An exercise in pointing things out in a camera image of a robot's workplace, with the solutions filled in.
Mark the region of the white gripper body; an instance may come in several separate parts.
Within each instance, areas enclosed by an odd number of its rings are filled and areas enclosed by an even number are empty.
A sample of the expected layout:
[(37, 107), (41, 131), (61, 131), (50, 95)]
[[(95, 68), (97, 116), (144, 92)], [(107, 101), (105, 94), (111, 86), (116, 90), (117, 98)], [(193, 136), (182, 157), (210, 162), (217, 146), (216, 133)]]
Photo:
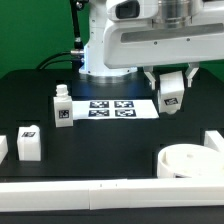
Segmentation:
[(158, 28), (149, 20), (108, 20), (103, 62), (110, 69), (224, 59), (224, 21)]

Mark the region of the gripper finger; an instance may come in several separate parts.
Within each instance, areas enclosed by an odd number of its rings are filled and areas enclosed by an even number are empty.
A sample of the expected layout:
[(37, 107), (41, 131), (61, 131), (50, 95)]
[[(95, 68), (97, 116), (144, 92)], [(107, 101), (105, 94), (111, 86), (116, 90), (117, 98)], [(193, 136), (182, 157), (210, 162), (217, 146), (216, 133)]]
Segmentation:
[(149, 79), (149, 82), (151, 84), (151, 88), (155, 89), (156, 87), (156, 78), (153, 72), (153, 67), (152, 66), (145, 66), (143, 68), (144, 74), (147, 76), (147, 78)]
[(197, 73), (198, 70), (199, 70), (199, 63), (198, 62), (192, 62), (192, 63), (188, 64), (188, 68), (185, 72), (188, 87), (192, 86), (193, 77), (195, 76), (195, 74)]

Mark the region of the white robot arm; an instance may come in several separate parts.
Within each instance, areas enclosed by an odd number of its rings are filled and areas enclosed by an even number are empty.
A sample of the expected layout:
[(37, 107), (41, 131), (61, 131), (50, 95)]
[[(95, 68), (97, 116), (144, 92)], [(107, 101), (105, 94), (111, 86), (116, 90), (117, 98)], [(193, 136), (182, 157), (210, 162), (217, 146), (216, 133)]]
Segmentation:
[(82, 74), (119, 77), (138, 67), (224, 59), (224, 0), (90, 0)]

